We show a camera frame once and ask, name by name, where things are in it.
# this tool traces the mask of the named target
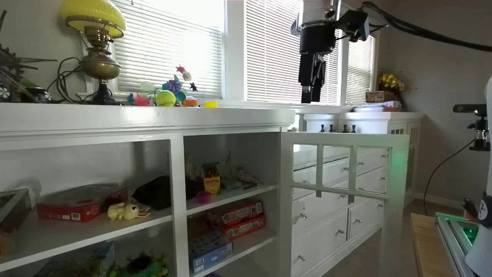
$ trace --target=cardboard box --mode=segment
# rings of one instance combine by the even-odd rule
[[[128,201],[128,190],[115,185],[89,185],[60,192],[37,205],[37,216],[49,221],[89,222],[108,207]]]
[[[243,238],[246,235],[251,235],[254,232],[263,230],[264,227],[266,227],[266,218],[264,218],[264,215],[261,215],[255,219],[237,224],[234,227],[221,228],[221,233],[227,239],[234,241],[234,239]]]
[[[224,259],[232,253],[232,244],[218,232],[211,232],[189,242],[191,272],[198,275]]]
[[[207,213],[211,224],[223,227],[234,227],[243,221],[249,221],[261,216],[263,204],[261,201],[241,201],[223,208],[217,208]]]

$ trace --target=box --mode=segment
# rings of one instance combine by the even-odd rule
[[[390,102],[398,101],[397,96],[390,91],[370,91],[366,93],[366,102],[367,104],[381,104],[381,102]]]
[[[14,233],[20,230],[31,210],[28,190],[14,190],[0,193],[0,230]]]
[[[211,232],[189,242],[191,270],[198,275],[229,258],[232,244],[218,232]]]
[[[89,185],[60,192],[37,205],[37,216],[49,221],[89,222],[108,207],[128,201],[128,190],[115,185]]]
[[[52,258],[35,277],[106,277],[114,265],[114,245],[98,244]]]
[[[221,228],[221,233],[227,239],[234,241],[234,239],[243,238],[246,235],[251,235],[254,232],[263,230],[264,227],[266,227],[266,218],[264,218],[264,215],[261,215],[255,219],[249,219],[249,221],[237,224],[234,227]]]
[[[261,201],[241,201],[207,213],[211,224],[218,227],[234,227],[243,221],[263,215]]]

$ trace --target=wall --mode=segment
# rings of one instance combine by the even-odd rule
[[[0,44],[20,58],[57,59],[81,58],[81,44],[74,30],[66,28],[58,19],[61,0],[1,0],[0,11],[6,10]],[[57,78],[55,64],[34,64],[38,71],[26,71],[24,78],[46,88]],[[86,91],[81,76],[71,78],[72,93]]]
[[[455,39],[492,45],[489,25],[492,2],[473,0],[400,0],[390,13],[418,27]],[[455,115],[458,104],[484,104],[484,87],[492,76],[489,53],[417,39],[400,31],[384,31],[381,71],[406,79],[404,99],[410,111],[426,115],[418,158],[418,190],[447,156],[473,139],[472,115]],[[484,192],[489,155],[464,152],[433,178],[430,196],[444,202],[478,199]]]

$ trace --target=countertop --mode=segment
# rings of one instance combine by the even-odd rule
[[[418,273],[423,277],[455,276],[453,267],[438,235],[435,218],[412,215],[413,247]]]

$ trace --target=window blinds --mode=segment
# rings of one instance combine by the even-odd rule
[[[375,39],[349,44],[349,68],[346,101],[352,105],[366,104],[366,93],[374,81]]]
[[[246,0],[247,101],[298,104],[297,0]]]
[[[198,91],[221,98],[221,0],[114,0],[126,21],[124,38],[114,44],[121,65],[118,91],[141,91],[141,84],[161,85],[184,67]]]

